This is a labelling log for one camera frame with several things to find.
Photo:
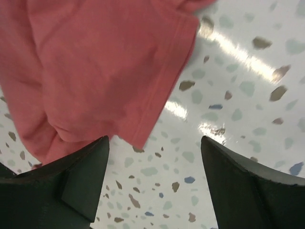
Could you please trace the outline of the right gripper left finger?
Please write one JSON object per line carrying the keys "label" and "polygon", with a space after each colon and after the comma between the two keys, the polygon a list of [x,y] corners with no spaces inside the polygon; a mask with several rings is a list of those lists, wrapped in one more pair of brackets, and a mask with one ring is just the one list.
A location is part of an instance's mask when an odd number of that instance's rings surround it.
{"label": "right gripper left finger", "polygon": [[96,218],[109,150],[105,136],[22,174],[1,165],[1,228],[88,229]]}

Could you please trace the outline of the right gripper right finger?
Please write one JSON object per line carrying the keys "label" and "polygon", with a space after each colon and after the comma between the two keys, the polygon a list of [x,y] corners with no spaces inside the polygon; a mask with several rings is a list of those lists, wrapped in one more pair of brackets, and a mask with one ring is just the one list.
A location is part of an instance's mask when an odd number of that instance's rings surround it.
{"label": "right gripper right finger", "polygon": [[201,154],[220,229],[303,229],[305,180],[246,158],[208,136]]}

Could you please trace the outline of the salmon pink t shirt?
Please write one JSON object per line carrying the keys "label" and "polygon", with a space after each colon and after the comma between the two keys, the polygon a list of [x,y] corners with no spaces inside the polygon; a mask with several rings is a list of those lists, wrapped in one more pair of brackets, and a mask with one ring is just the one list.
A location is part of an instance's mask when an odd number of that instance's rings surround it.
{"label": "salmon pink t shirt", "polygon": [[145,145],[192,55],[207,0],[3,0],[0,85],[48,164],[103,136]]}

